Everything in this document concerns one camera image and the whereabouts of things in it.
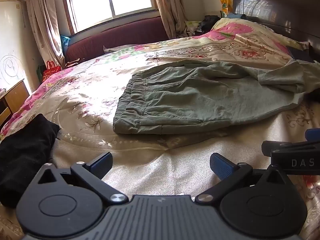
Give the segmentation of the maroon upholstered sofa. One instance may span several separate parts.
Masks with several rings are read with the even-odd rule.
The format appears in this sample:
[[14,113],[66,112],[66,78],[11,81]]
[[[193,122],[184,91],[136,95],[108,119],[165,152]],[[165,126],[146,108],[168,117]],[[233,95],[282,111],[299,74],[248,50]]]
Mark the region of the maroon upholstered sofa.
[[68,46],[65,60],[94,59],[104,54],[104,48],[129,44],[147,44],[168,40],[160,17],[147,18],[107,29]]

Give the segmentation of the blue plastic bag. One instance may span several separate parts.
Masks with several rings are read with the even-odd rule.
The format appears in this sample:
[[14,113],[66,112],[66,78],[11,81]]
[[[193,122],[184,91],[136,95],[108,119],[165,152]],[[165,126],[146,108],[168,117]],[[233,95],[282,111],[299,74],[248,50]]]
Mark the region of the blue plastic bag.
[[60,39],[61,39],[62,52],[63,52],[63,55],[65,56],[71,39],[68,36],[64,36],[64,35],[61,35]]

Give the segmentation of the beige curtain left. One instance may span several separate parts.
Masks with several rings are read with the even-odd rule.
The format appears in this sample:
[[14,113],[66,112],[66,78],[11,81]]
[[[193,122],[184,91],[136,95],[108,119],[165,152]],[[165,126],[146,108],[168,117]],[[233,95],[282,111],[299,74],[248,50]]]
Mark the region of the beige curtain left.
[[55,0],[26,0],[35,42],[44,62],[65,65]]

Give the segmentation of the yellow orange toy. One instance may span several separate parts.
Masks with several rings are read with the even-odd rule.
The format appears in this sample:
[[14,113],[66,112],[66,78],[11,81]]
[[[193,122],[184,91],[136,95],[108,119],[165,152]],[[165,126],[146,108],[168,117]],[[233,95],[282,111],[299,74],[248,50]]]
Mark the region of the yellow orange toy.
[[220,0],[221,3],[221,15],[227,17],[232,12],[232,0]]

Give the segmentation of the dark wooden headboard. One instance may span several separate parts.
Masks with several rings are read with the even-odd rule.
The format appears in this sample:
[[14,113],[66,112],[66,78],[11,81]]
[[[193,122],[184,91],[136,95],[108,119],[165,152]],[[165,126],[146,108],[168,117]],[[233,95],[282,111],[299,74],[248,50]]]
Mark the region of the dark wooden headboard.
[[288,38],[309,42],[319,54],[319,0],[233,0],[233,11]]

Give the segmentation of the beige curtain right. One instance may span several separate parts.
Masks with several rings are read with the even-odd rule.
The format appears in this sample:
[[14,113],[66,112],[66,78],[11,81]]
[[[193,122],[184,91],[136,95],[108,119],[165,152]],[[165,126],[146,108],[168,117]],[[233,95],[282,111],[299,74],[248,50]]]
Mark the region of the beige curtain right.
[[184,36],[187,18],[181,0],[156,0],[156,3],[168,38]]

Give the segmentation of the black folded garment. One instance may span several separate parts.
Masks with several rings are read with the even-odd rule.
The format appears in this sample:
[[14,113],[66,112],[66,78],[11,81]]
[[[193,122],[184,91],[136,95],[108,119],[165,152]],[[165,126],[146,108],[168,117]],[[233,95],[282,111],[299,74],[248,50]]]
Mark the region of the black folded garment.
[[1,204],[14,209],[39,169],[50,159],[60,126],[42,114],[1,142]]

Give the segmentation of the wooden cabinet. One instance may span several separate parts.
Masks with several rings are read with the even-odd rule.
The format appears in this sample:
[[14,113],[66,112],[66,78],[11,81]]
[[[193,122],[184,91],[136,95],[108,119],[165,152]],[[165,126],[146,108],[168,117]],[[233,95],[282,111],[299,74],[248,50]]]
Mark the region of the wooden cabinet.
[[26,88],[24,80],[18,81],[8,91],[1,95],[0,101],[0,126],[5,123],[16,113],[29,97],[29,92]]

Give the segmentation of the dark clothes pile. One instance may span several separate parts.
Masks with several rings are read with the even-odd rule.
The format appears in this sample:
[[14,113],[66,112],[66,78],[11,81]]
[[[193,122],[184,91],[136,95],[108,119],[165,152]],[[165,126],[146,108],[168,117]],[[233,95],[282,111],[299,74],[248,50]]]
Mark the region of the dark clothes pile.
[[212,27],[221,20],[217,15],[205,15],[204,19],[200,23],[200,29],[202,34],[206,34],[211,31]]

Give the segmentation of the beige curtain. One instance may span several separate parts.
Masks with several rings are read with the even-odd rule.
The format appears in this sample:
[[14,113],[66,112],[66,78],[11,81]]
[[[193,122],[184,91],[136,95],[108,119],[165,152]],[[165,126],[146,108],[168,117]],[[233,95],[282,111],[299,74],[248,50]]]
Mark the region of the beige curtain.
[[156,3],[168,38],[184,36],[187,18],[181,0],[156,0]]
[[55,0],[26,0],[35,42],[44,62],[65,65]]

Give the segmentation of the grey-green pants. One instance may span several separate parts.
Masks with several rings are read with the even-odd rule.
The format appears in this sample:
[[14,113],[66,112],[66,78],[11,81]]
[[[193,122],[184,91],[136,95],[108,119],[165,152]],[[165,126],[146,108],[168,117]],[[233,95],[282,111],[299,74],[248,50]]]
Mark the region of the grey-green pants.
[[113,119],[118,134],[189,134],[257,122],[319,88],[319,65],[274,69],[184,60],[132,75]]

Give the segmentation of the floral satin bedspread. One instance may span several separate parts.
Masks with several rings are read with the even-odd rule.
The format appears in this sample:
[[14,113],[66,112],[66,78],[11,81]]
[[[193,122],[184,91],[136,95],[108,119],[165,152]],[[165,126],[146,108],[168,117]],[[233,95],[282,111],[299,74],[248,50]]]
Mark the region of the floral satin bedspread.
[[223,18],[54,74],[1,130],[1,239],[319,239],[319,51]]

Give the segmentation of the red gift bag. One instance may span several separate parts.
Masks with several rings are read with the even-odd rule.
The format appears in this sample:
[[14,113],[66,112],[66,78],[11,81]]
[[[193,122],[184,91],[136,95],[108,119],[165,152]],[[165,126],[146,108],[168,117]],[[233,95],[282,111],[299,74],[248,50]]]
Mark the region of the red gift bag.
[[59,65],[56,65],[54,61],[46,62],[46,69],[43,72],[42,82],[46,81],[51,75],[61,71],[62,68]]

